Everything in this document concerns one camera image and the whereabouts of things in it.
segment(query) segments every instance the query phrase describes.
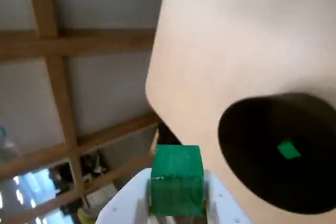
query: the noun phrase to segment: ceiling light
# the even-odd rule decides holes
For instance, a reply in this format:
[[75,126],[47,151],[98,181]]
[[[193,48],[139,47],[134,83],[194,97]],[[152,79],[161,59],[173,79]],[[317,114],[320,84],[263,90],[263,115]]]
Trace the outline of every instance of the ceiling light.
[[35,208],[36,207],[36,203],[33,199],[30,200],[30,204],[32,205],[32,208]]
[[13,178],[13,180],[15,181],[16,185],[19,184],[19,177],[18,177],[18,176],[15,176],[15,177]]
[[23,196],[19,189],[16,190],[16,198],[20,202],[20,204],[23,205]]
[[2,195],[1,195],[1,191],[0,191],[0,209],[2,209],[2,205],[3,203],[2,203]]

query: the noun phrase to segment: beige table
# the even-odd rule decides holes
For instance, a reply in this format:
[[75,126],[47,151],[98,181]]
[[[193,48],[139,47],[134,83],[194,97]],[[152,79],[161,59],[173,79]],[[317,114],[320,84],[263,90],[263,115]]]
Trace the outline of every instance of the beige table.
[[218,121],[234,101],[287,91],[336,105],[335,0],[163,0],[146,93],[184,144],[201,147],[253,223],[336,223],[251,193],[227,166]]

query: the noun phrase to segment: wooden ceiling beam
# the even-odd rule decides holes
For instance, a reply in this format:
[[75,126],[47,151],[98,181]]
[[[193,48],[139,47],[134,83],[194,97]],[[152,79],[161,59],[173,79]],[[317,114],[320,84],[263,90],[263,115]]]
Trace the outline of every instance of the wooden ceiling beam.
[[[54,10],[54,0],[31,0],[35,21],[36,31],[39,38],[57,38],[58,24]],[[62,55],[59,57],[48,57],[44,55],[47,66],[50,86],[54,96],[62,132],[64,144],[68,148],[77,146],[76,128],[71,109],[69,90],[67,85],[67,75],[65,63]],[[82,170],[79,154],[70,155],[70,167],[72,177],[74,178],[77,191],[83,191],[84,182],[82,179]]]
[[0,180],[12,179],[16,175],[25,174],[45,167],[59,160],[70,157],[73,153],[85,154],[94,148],[103,146],[119,138],[139,131],[145,127],[159,123],[155,113],[148,113],[104,130],[79,138],[79,147],[68,148],[65,144],[58,144],[50,148],[35,151],[22,157],[0,164]]
[[0,61],[151,50],[155,29],[64,30],[57,38],[0,31]]

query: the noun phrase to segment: black bowl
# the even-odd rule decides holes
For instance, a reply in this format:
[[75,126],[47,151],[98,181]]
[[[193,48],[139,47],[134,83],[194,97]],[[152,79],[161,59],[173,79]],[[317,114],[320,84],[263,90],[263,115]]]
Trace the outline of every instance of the black bowl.
[[336,111],[304,93],[248,98],[219,122],[235,175],[270,204],[301,214],[336,207]]

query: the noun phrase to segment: green block inside bowl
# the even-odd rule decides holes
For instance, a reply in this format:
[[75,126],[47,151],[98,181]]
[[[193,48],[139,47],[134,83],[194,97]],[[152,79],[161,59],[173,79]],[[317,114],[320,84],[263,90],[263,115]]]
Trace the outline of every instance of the green block inside bowl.
[[204,172],[196,145],[158,145],[151,173],[154,215],[201,216]]

